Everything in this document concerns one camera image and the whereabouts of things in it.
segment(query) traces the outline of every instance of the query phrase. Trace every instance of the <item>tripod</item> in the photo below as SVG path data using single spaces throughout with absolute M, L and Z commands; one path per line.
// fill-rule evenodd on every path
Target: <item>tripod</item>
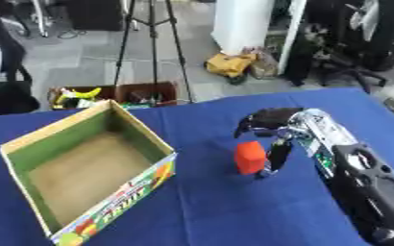
M 153 65 L 153 76 L 154 76 L 154 91 L 153 91 L 153 100 L 155 101 L 155 105 L 159 101 L 160 94 L 158 92 L 158 83 L 159 83 L 159 71 L 158 71 L 158 57 L 157 57 L 157 26 L 160 24 L 164 24 L 166 22 L 170 22 L 173 30 L 173 36 L 175 38 L 175 44 L 176 44 L 176 49 L 178 50 L 178 57 L 179 57 L 179 63 L 181 65 L 181 69 L 184 75 L 184 80 L 185 80 L 185 86 L 186 86 L 186 91 L 188 94 L 189 102 L 193 103 L 192 95 L 191 95 L 191 90 L 188 82 L 188 77 L 186 75 L 186 70 L 185 70 L 185 58 L 184 54 L 182 51 L 181 43 L 179 41 L 179 36 L 178 36 L 178 29 L 176 27 L 177 19 L 174 16 L 173 13 L 173 8 L 170 0 L 164 0 L 165 5 L 167 8 L 168 12 L 168 18 L 162 21 L 156 22 L 156 16 L 155 16 L 155 0 L 148 0 L 149 4 L 149 20 L 144 21 L 141 19 L 134 18 L 134 13 L 135 13 L 135 0 L 131 0 L 130 3 L 130 11 L 127 14 L 125 18 L 125 31 L 124 31 L 124 36 L 122 39 L 121 43 L 121 50 L 119 52 L 119 58 L 116 63 L 116 75 L 114 78 L 114 85 L 117 86 L 118 81 L 119 81 L 119 74 L 121 72 L 122 68 L 122 61 L 124 59 L 125 55 L 125 48 L 127 46 L 127 41 L 128 41 L 128 36 L 130 32 L 130 27 L 133 21 L 137 21 L 138 23 L 141 23 L 143 25 L 146 25 L 149 27 L 149 35 L 152 41 L 152 65 Z

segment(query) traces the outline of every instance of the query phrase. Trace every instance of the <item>blue tablecloth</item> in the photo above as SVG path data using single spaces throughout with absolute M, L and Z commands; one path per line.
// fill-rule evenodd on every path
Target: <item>blue tablecloth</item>
M 255 181 L 234 168 L 235 145 L 253 138 L 233 139 L 240 118 L 261 108 L 297 106 L 327 111 L 394 166 L 394 114 L 357 89 L 133 111 L 178 151 L 177 176 L 87 245 L 365 245 L 299 146 L 269 179 Z M 73 112 L 0 116 L 0 144 Z M 0 245 L 50 245 L 1 157 Z

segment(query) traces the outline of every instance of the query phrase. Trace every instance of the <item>cardboard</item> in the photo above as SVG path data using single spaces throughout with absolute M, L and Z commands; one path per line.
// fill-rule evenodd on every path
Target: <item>cardboard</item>
M 174 174 L 176 153 L 113 101 L 1 145 L 55 244 L 80 245 Z

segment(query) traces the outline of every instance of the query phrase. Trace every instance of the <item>robotic hand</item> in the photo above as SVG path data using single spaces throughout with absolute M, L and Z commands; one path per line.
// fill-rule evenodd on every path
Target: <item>robotic hand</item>
M 327 113 L 265 109 L 243 118 L 234 137 L 245 132 L 278 138 L 267 152 L 269 166 L 261 170 L 267 175 L 282 168 L 295 139 L 361 237 L 373 245 L 394 245 L 394 169 Z

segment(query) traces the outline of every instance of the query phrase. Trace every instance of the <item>red cube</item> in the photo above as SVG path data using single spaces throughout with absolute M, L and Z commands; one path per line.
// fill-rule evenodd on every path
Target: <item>red cube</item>
M 234 160 L 241 174 L 254 174 L 264 169 L 266 152 L 258 141 L 239 143 L 235 148 Z

